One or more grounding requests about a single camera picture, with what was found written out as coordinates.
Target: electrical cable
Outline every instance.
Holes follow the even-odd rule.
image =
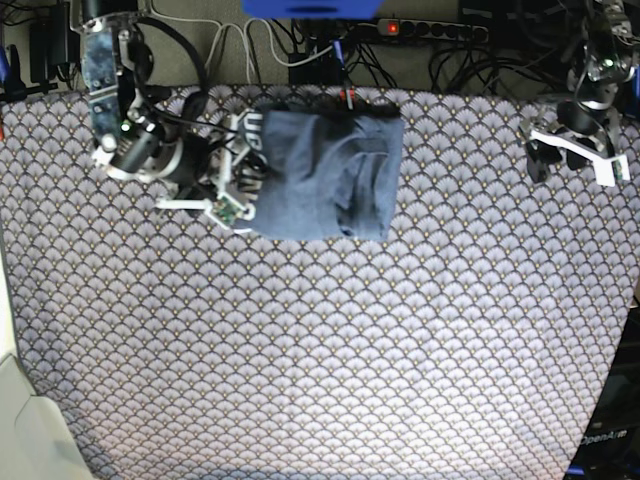
[[[253,22],[260,22],[265,27],[267,27],[267,32],[269,33],[269,39],[271,40],[271,42],[270,42],[270,44],[271,44],[271,53],[273,54],[273,58],[276,60],[276,62],[278,62],[283,67],[288,67],[288,68],[301,67],[302,65],[306,65],[308,63],[311,63],[311,62],[317,60],[318,58],[321,58],[321,57],[323,57],[323,56],[325,56],[328,53],[331,53],[333,51],[333,45],[330,45],[327,48],[325,48],[324,50],[321,50],[320,52],[318,52],[318,53],[316,53],[314,55],[311,55],[308,58],[306,58],[304,60],[301,60],[299,62],[293,62],[293,63],[285,62],[284,60],[282,60],[278,56],[278,53],[276,52],[273,26],[269,22],[264,20],[263,18],[250,18],[247,21],[247,23],[244,26],[245,37],[247,35],[247,31],[248,31],[249,25],[251,25]]]
[[[293,44],[293,53],[300,53],[298,50],[298,41],[295,38],[294,34],[292,32],[290,32],[289,30],[287,30],[287,27],[285,27],[281,22],[279,22],[278,20],[272,19],[271,20],[275,26],[277,26],[280,30],[282,30],[285,35],[287,35],[287,37],[289,37],[289,40],[291,40],[291,43]],[[282,44],[282,42],[278,42],[280,43],[280,48],[282,48],[282,50],[284,52],[286,52],[286,48],[284,48],[284,45]]]
[[[233,24],[233,23],[225,23],[222,24],[220,22],[218,22],[217,20],[210,20],[207,18],[182,18],[182,17],[174,17],[171,15],[166,15],[162,12],[160,12],[158,10],[158,8],[155,5],[155,0],[150,0],[149,1],[149,10],[151,11],[151,13],[158,17],[158,18],[162,18],[164,20],[172,20],[175,22],[182,22],[182,23],[208,23],[210,25],[214,25],[218,28],[218,30],[216,31],[216,34],[214,35],[213,38],[213,42],[211,44],[211,48],[209,50],[209,54],[207,56],[207,59],[205,61],[205,68],[206,70],[210,73],[211,70],[211,62],[213,61],[213,57],[215,55],[215,51],[218,47],[218,43],[220,42],[220,39],[222,38],[222,34],[223,31],[229,28],[232,28],[234,30],[236,30],[239,34],[240,37],[242,38],[242,45],[244,47],[245,50],[245,54],[246,54],[246,59],[247,59],[247,69],[249,70],[253,70],[254,66],[253,63],[251,62],[250,56],[250,48],[249,48],[249,44],[248,41],[246,39],[246,37],[244,36],[244,32],[242,31],[242,28],[240,28],[238,25]]]
[[[302,27],[300,25],[298,25],[298,20],[296,20],[296,19],[292,19],[291,20],[291,33],[293,33],[293,37],[296,40],[298,38],[298,35],[297,35],[298,33],[302,37],[302,39],[299,41],[298,45],[304,45],[304,44],[308,44],[309,43],[309,37],[305,34],[305,32],[302,29]]]
[[[158,18],[162,18],[165,20],[173,20],[173,21],[177,21],[177,22],[184,22],[184,23],[208,23],[211,25],[215,25],[216,27],[218,27],[218,31],[216,32],[216,35],[214,36],[213,42],[211,44],[211,49],[209,51],[209,55],[207,57],[207,60],[205,61],[205,68],[206,69],[210,69],[211,66],[211,62],[213,60],[213,56],[215,54],[215,51],[218,47],[218,43],[220,42],[220,39],[222,38],[222,34],[223,31],[225,29],[234,29],[236,30],[239,34],[240,37],[242,39],[242,43],[243,43],[243,47],[246,53],[246,59],[247,59],[247,66],[246,66],[246,75],[247,75],[247,82],[248,83],[252,83],[252,78],[251,75],[252,73],[255,74],[256,73],[256,67],[257,67],[257,59],[253,59],[252,58],[252,54],[251,54],[251,47],[249,45],[249,40],[248,40],[248,27],[249,25],[251,25],[254,22],[260,22],[262,24],[264,24],[267,28],[267,31],[269,33],[269,39],[270,39],[270,46],[271,46],[271,53],[273,54],[274,59],[276,60],[276,62],[278,62],[280,65],[288,67],[288,68],[295,68],[295,67],[299,67],[302,65],[306,65],[308,63],[311,63],[315,60],[317,60],[318,58],[330,53],[333,50],[333,46],[329,46],[326,49],[316,53],[315,55],[311,55],[310,57],[306,58],[305,60],[301,60],[299,62],[294,62],[294,63],[288,63],[285,62],[284,60],[282,60],[279,56],[278,53],[276,51],[276,33],[274,31],[273,25],[271,25],[269,22],[267,22],[266,20],[262,19],[262,18],[251,18],[247,21],[247,23],[244,26],[244,29],[242,29],[240,26],[233,24],[233,23],[226,23],[226,24],[221,24],[220,22],[216,21],[216,20],[209,20],[209,19],[189,19],[189,18],[181,18],[181,17],[173,17],[171,15],[166,15],[161,13],[160,11],[158,11],[157,7],[155,6],[155,2],[154,0],[150,0],[149,2],[149,8],[150,11],[153,15],[157,16]]]
[[[477,47],[474,45],[469,44],[465,49],[460,48],[460,46],[455,46],[455,47],[450,47],[450,48],[445,48],[443,50],[438,50],[436,52],[433,53],[433,55],[431,55],[431,59],[429,62],[429,77],[431,79],[431,85],[432,85],[432,89],[434,89],[434,91],[440,91],[440,86],[439,86],[439,79],[440,79],[440,73],[442,72],[442,68],[444,67],[444,64],[447,63],[447,61],[453,56],[453,54],[458,53],[458,52],[464,52],[464,51],[477,51],[477,52],[481,52],[481,53],[489,53],[487,52],[484,48],[482,47]],[[436,65],[436,60],[438,58],[440,58],[443,55],[448,55],[447,58],[445,58],[439,65],[438,70],[434,71],[434,66]],[[458,75],[460,74],[460,72],[463,70],[464,68],[464,64],[460,67],[460,69],[458,70],[458,73],[454,76],[454,78],[452,79],[455,80]]]
[[[258,84],[262,84],[262,74],[260,73],[260,66],[258,65],[258,56],[256,55],[256,45],[255,45],[255,42],[253,41],[253,37],[251,37],[251,34],[249,33],[249,29],[247,29],[247,42],[249,43],[249,49],[251,51],[251,59],[252,59],[251,61],[253,62],[256,79],[258,80]]]
[[[385,76],[382,67],[378,64],[376,65],[375,63],[372,63],[372,58],[371,56],[369,56],[369,59],[367,60],[366,58],[366,51],[364,49],[364,45],[360,45],[359,48],[360,54],[362,55],[362,58],[360,60],[360,62],[367,68],[367,70],[369,71],[369,73],[371,74],[371,77],[373,78],[373,81],[375,82],[376,86],[380,86],[380,82],[378,81],[378,78],[376,76],[376,74],[374,73],[374,70],[377,70],[378,73],[382,76],[382,78],[387,82],[387,84],[389,84],[389,79]]]
[[[172,40],[177,42],[187,53],[193,67],[196,70],[196,74],[198,76],[198,83],[200,86],[200,90],[204,93],[209,92],[209,80],[207,76],[207,71],[205,69],[204,64],[202,63],[202,59],[198,54],[198,51],[193,46],[191,42],[189,42],[181,33],[179,33],[173,27],[170,27],[166,23],[163,23],[155,18],[143,17],[138,20],[140,25],[147,25],[149,27],[153,27],[165,35],[168,35]]]
[[[542,55],[541,57],[537,58],[536,60],[526,64],[525,66],[521,67],[523,70],[529,69],[537,64],[539,64],[540,62],[542,62],[543,60],[545,60],[546,58],[550,57],[553,53],[555,53],[558,49],[553,49],[553,50],[549,50],[547,53],[545,53],[544,55]],[[480,93],[480,95],[484,95],[485,92],[488,90],[489,85],[492,85],[498,81],[500,81],[500,79],[503,77],[503,75],[499,75],[498,77],[496,77],[494,80],[492,80],[491,82],[489,82],[488,85],[485,86],[485,88],[482,90],[482,92]]]
[[[369,60],[372,62],[372,66],[375,67],[380,72],[380,74],[385,79],[387,84],[390,87],[398,88],[398,82],[396,82],[395,78],[393,78],[393,76],[382,67],[382,65],[380,64],[380,60],[378,60],[378,56],[373,51],[373,48],[371,47],[371,45],[363,44],[362,51],[365,56],[369,57]]]
[[[362,45],[358,45],[356,47],[356,51],[358,52],[358,58],[356,58],[355,62],[349,64],[347,68],[347,74],[352,73],[355,70],[356,66],[362,65],[369,71],[369,74],[371,75],[371,78],[373,79],[373,83],[376,85],[376,87],[380,87],[380,81],[378,80],[378,77],[373,71],[374,69],[377,70],[377,67],[364,60]]]
[[[464,71],[464,69],[467,67],[467,63],[470,63],[471,60],[471,50],[467,49],[467,54],[465,55],[464,59],[462,60],[462,64],[460,65],[460,68],[458,69],[458,71],[456,72],[455,76],[451,79],[452,82],[456,81],[458,76]],[[436,81],[440,80],[440,70],[444,67],[445,63],[447,63],[448,58],[443,60],[440,63],[440,68],[438,69],[438,72],[436,73],[437,77],[436,77]]]
[[[220,66],[222,65],[222,60],[224,58],[224,52],[225,49],[227,48],[227,40],[229,39],[229,30],[225,30],[224,33],[222,34],[222,41],[220,42],[220,54],[218,55],[218,58],[214,58],[212,59],[212,64],[209,66],[209,70],[213,69],[214,72],[218,71],[220,69]]]
[[[462,87],[473,77],[477,71],[484,71],[487,68],[498,65],[501,68],[507,68],[515,71],[520,76],[535,80],[540,83],[548,85],[550,88],[557,89],[563,87],[564,84],[559,79],[549,77],[545,72],[540,71],[535,65],[527,67],[527,63],[523,60],[507,57],[496,57],[494,59],[487,59],[475,64],[474,66],[467,67],[463,74],[460,75],[459,80],[456,83],[452,83],[449,86],[449,92],[456,92],[462,89]]]
[[[21,4],[17,4],[17,0],[12,0],[9,2],[2,1],[0,2],[0,5],[4,6],[2,8],[3,16],[7,9],[11,9],[11,12],[9,12],[7,16],[4,16],[4,18],[2,18],[2,21],[0,22],[7,27],[15,27],[25,23],[48,18],[48,16],[43,17],[42,15],[40,15],[38,10],[51,9],[55,6],[55,5],[34,5],[34,6],[21,5]],[[26,12],[33,13],[35,17],[26,18],[23,20],[14,19],[14,17],[17,18],[17,16],[19,16],[21,13],[26,13]]]
[[[518,26],[522,31],[523,35],[527,37],[527,39],[542,48],[556,48],[558,46],[558,42],[556,40],[550,40],[548,38],[543,38],[535,35],[527,25],[527,21],[525,19],[525,11],[524,11],[524,1],[523,0],[513,0],[514,11],[516,14],[516,21],[518,22]]]
[[[218,132],[224,132],[224,133],[238,133],[236,130],[232,130],[223,125],[218,125],[216,123],[200,122],[198,120],[187,120],[187,119],[178,117],[176,115],[173,115],[172,113],[168,113],[163,110],[160,110],[158,107],[156,107],[151,103],[151,100],[149,100],[149,92],[146,89],[146,84],[142,81],[142,79],[138,75],[136,75],[136,85],[140,90],[140,93],[142,94],[142,101],[144,102],[145,106],[149,110],[151,110],[153,113],[158,115],[160,118],[163,118],[167,122],[175,123],[178,125],[191,126],[191,127],[206,127],[206,128],[211,128],[212,130],[215,130]]]
[[[71,82],[74,80],[77,74],[78,74],[77,65],[74,66],[73,70],[71,71],[69,70],[69,64],[59,65],[56,68],[56,76],[61,82],[65,83],[65,85],[70,91],[74,90],[73,84]]]

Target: red power switch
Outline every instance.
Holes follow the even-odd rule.
[[[400,23],[390,21],[389,25],[387,25],[387,31],[389,35],[398,35],[398,33],[400,33]]]
[[[391,18],[378,21],[378,33],[383,37],[397,37],[400,35],[400,22]]]

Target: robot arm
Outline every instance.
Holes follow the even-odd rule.
[[[563,160],[572,170],[593,166],[602,186],[631,179],[627,155],[616,151],[620,114],[613,103],[637,70],[637,41],[622,0],[599,3],[596,15],[583,21],[581,51],[567,78],[570,95],[557,105],[557,120],[520,126],[534,183],[547,180],[550,166]]]
[[[195,48],[168,25],[144,17],[135,1],[83,0],[83,12],[83,76],[89,88],[96,164],[117,180],[163,182],[170,196],[160,199],[158,208],[204,211],[224,228],[238,218],[251,219],[255,211],[234,188],[231,172],[250,155],[236,135],[240,118],[231,116],[229,127],[197,121],[206,107],[209,85]],[[181,116],[155,106],[171,91],[147,85],[153,55],[139,25],[169,35],[192,60],[200,90],[186,99]],[[223,132],[222,145],[237,147],[244,157],[236,159],[226,148],[214,166],[212,153],[221,140],[210,141],[187,131],[187,126],[194,125]]]

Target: power strip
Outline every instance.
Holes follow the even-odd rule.
[[[377,34],[385,38],[398,40],[440,40],[450,42],[473,42],[483,44],[489,42],[489,29],[461,23],[430,22],[424,20],[401,20],[381,18],[371,23],[356,24],[362,34],[375,27]]]

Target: patterned tablecloth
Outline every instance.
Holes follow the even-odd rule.
[[[333,90],[218,87],[209,118]],[[3,109],[20,356],[102,479],[560,479],[638,269],[634,182],[525,174],[535,107],[362,89],[407,128],[389,240],[272,242],[92,166],[86,99]],[[169,105],[178,109],[184,92]]]

